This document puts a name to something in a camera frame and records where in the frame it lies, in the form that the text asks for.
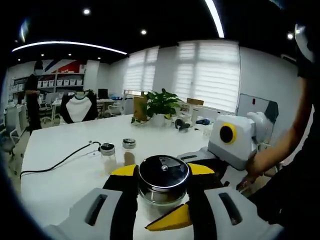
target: green plant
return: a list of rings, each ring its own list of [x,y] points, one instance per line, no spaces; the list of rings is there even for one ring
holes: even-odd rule
[[[181,101],[176,94],[167,92],[162,88],[162,92],[150,91],[146,95],[146,115],[150,118],[154,114],[174,115],[175,108],[180,107],[178,104]]]

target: small glass jar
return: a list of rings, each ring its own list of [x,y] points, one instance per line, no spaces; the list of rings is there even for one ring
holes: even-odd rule
[[[110,175],[117,169],[115,145],[111,143],[103,143],[100,146],[100,152],[104,165],[104,174]]]
[[[122,141],[123,147],[123,158],[124,158],[124,165],[129,166],[136,164],[135,160],[135,148],[136,148],[136,140],[133,138],[125,138]]]

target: window blind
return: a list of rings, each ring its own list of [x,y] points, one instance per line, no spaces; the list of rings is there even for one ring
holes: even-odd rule
[[[175,93],[182,99],[199,99],[204,106],[234,113],[240,84],[238,44],[198,41],[179,46]]]
[[[151,91],[159,47],[132,53],[124,74],[123,90]]]

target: potted plant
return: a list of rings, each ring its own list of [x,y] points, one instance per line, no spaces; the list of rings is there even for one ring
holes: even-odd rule
[[[167,92],[162,88],[161,92],[148,92],[146,95],[146,114],[152,118],[156,127],[162,127],[165,124],[165,115],[172,116],[176,114],[178,104],[181,101],[176,94]]]

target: black ceiling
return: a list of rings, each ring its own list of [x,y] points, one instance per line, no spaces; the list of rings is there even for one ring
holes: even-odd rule
[[[216,39],[218,33],[205,0],[55,0],[25,1],[12,18],[12,48],[41,41],[74,41],[109,47],[126,53],[177,42]],[[226,39],[273,55],[294,55],[287,39],[295,22],[268,0],[214,0]],[[83,15],[89,8],[91,14]],[[18,38],[28,19],[25,43]],[[84,46],[43,45],[10,54],[10,65],[44,59],[92,59],[112,63],[125,55]]]

